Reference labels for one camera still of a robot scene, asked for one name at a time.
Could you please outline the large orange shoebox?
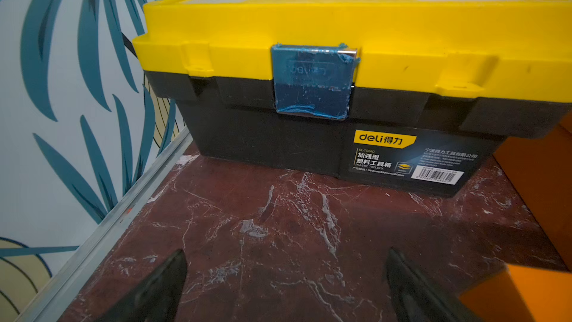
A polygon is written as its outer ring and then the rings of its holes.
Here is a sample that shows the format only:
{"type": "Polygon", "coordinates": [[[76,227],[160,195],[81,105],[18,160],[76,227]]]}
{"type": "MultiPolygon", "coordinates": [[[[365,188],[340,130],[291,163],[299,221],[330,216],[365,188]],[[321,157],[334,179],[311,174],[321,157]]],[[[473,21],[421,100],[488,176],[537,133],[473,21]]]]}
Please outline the large orange shoebox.
{"type": "Polygon", "coordinates": [[[483,321],[570,321],[571,273],[505,265],[460,300],[483,321]]]}

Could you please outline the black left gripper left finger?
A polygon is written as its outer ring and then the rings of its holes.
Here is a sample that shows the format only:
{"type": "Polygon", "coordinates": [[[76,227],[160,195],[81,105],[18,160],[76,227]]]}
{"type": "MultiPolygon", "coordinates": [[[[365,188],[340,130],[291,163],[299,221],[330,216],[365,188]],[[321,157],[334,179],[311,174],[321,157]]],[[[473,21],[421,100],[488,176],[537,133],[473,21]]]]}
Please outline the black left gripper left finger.
{"type": "Polygon", "coordinates": [[[188,271],[182,249],[176,250],[98,321],[174,321],[188,271]]]}

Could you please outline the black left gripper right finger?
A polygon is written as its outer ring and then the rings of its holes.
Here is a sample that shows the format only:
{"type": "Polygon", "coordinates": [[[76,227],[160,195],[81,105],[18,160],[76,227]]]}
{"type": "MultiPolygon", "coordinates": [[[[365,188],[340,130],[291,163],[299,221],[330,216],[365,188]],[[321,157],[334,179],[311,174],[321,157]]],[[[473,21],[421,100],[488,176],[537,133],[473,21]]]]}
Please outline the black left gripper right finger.
{"type": "Polygon", "coordinates": [[[386,277],[399,321],[481,320],[395,247],[387,255],[386,277]]]}

